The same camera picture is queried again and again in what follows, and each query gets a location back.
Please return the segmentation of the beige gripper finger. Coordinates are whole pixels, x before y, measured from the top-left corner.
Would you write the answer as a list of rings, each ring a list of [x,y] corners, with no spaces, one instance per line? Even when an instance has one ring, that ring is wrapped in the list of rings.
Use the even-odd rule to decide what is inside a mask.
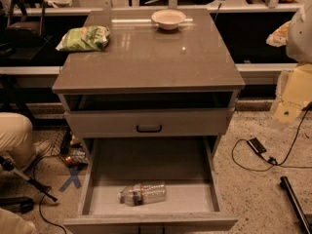
[[[285,46],[288,40],[289,25],[288,21],[282,24],[267,37],[266,43],[273,47]]]

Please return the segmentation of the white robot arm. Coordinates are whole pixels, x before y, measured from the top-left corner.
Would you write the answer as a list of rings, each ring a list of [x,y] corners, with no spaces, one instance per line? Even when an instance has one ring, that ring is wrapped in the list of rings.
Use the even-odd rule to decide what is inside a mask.
[[[266,39],[273,47],[286,47],[287,56],[297,62],[312,62],[312,0],[306,0],[290,21]]]

